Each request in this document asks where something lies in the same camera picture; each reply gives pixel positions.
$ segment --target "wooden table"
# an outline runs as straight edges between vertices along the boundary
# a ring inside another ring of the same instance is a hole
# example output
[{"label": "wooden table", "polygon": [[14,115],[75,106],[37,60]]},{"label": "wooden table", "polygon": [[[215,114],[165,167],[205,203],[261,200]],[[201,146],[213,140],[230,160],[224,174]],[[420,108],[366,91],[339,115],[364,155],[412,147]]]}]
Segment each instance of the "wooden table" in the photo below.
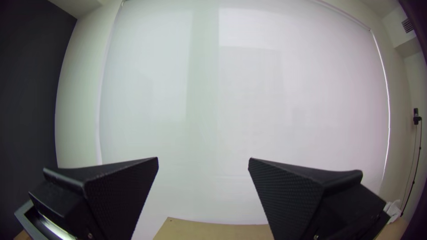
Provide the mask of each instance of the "wooden table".
[{"label": "wooden table", "polygon": [[[400,240],[407,224],[401,218],[386,225],[376,240]],[[168,217],[154,240],[274,240],[267,224],[233,225],[187,221]]]}]

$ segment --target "textured black surface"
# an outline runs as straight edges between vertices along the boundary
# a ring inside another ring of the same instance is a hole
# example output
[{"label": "textured black surface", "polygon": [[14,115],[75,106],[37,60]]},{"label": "textured black surface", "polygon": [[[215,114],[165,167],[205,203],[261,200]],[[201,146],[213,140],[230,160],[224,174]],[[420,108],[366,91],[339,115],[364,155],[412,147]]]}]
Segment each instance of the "textured black surface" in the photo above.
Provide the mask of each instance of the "textured black surface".
[{"label": "textured black surface", "polygon": [[[127,240],[132,237],[157,171],[156,157],[87,168],[45,169],[47,183],[31,191],[31,195],[42,203],[34,204],[39,211],[55,211],[56,214],[46,214],[56,218],[64,229],[78,229],[70,233],[81,239],[86,239],[87,234],[80,233],[88,228],[100,229],[102,238],[108,240]],[[63,196],[75,200],[67,201]],[[80,206],[82,196],[90,209],[88,218],[93,217],[96,226],[92,226],[91,220],[88,226],[74,220],[82,219],[74,214],[78,209],[83,215],[87,212],[84,206],[75,207]]]},{"label": "textured black surface", "polygon": [[387,222],[385,202],[360,184],[359,170],[251,158],[249,172],[276,240],[372,240]]},{"label": "textured black surface", "polygon": [[249,172],[274,239],[300,239],[320,203],[324,188],[267,161],[250,159]]},{"label": "textured black surface", "polygon": [[131,239],[157,170],[153,158],[85,184],[89,206],[107,239]]},{"label": "textured black surface", "polygon": [[0,239],[13,215],[56,166],[55,102],[76,19],[47,0],[0,0]]}]

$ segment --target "wall vent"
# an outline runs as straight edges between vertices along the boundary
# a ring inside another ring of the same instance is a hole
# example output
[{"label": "wall vent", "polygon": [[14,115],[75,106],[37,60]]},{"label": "wall vent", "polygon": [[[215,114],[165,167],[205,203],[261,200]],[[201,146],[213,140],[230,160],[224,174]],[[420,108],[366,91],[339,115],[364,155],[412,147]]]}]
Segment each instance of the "wall vent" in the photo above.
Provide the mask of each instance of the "wall vent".
[{"label": "wall vent", "polygon": [[402,26],[405,29],[405,32],[408,33],[412,30],[414,30],[414,27],[412,26],[412,23],[409,21],[408,18],[406,18],[403,22],[402,22]]}]

